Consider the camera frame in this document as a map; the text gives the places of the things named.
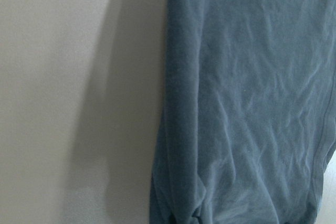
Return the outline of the black printed t-shirt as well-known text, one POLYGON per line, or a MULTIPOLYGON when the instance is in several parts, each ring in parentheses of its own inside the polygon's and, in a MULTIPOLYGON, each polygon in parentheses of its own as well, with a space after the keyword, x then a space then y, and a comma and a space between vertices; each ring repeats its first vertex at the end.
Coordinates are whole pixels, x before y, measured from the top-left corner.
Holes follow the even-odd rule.
POLYGON ((150 223, 315 223, 335 0, 167 0, 150 223))

